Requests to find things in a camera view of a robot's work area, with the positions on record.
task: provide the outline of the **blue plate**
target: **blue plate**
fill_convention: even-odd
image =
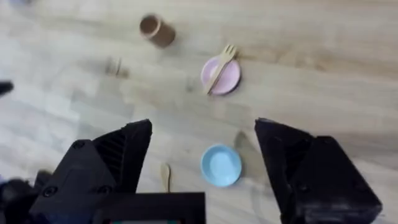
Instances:
[[[217,187],[235,183],[242,172],[239,154],[228,146],[211,146],[201,158],[201,173],[204,178]]]

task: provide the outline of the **wood grain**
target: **wood grain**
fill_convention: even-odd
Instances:
[[[376,223],[398,220],[398,2],[341,0],[0,1],[0,172],[33,177],[54,169],[78,138],[150,118],[154,135],[138,191],[206,191],[208,223],[279,223],[253,132],[265,117],[337,138],[380,197]],[[177,31],[160,50],[139,34],[161,15]],[[239,48],[240,86],[202,94],[204,63]],[[106,74],[122,58],[125,78]],[[235,147],[245,173],[219,189],[200,174],[212,144]]]

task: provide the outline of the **wooden fork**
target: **wooden fork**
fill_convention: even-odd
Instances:
[[[215,70],[214,74],[210,77],[210,81],[206,84],[205,93],[207,95],[211,94],[212,89],[217,85],[218,81],[220,80],[221,74],[223,73],[225,66],[232,59],[234,59],[235,54],[236,54],[235,46],[228,44],[224,48],[224,50],[219,56],[217,69]]]

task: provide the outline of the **wooden cup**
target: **wooden cup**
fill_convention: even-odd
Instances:
[[[175,38],[175,30],[159,16],[149,14],[139,24],[141,34],[158,47],[167,47]]]

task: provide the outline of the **black object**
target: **black object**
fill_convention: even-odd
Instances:
[[[379,199],[330,136],[268,119],[255,127],[283,224],[371,223]]]
[[[52,175],[38,173],[34,187],[21,180],[2,185],[0,223],[206,223],[204,193],[136,194],[151,135],[151,122],[143,120],[75,141]]]
[[[256,133],[283,224],[371,223],[381,203],[338,143],[267,119]],[[53,174],[0,185],[0,224],[109,224],[180,220],[205,224],[205,194],[136,194],[149,120],[77,140]]]
[[[14,85],[11,82],[0,82],[0,96],[10,92],[14,89]]]

